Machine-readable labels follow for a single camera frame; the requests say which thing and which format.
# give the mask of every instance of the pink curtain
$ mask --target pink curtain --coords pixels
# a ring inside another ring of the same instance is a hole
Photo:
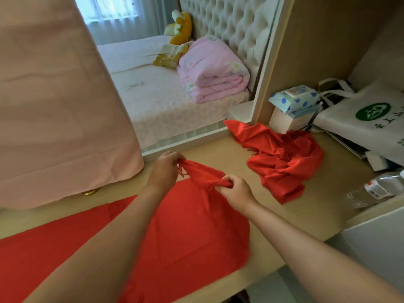
[[[0,207],[134,176],[139,143],[73,0],[2,0]]]

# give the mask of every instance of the forearm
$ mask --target forearm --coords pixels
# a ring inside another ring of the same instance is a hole
[[[26,302],[116,302],[165,192],[150,187],[58,267]]]
[[[346,255],[252,202],[246,216],[318,302],[403,302],[386,281]]]

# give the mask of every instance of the headboard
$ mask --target headboard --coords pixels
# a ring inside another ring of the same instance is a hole
[[[253,91],[279,0],[179,0],[192,16],[193,37],[223,40],[250,71]]]

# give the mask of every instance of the clear water bottle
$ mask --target clear water bottle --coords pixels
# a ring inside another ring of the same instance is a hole
[[[404,193],[404,170],[379,175],[362,188],[348,193],[346,202],[356,209],[366,209],[401,193]]]

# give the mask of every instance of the person's left hand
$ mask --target person's left hand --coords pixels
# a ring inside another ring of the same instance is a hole
[[[177,181],[179,159],[185,159],[185,156],[179,152],[167,151],[161,155],[154,162],[146,187],[152,187],[167,194]]]

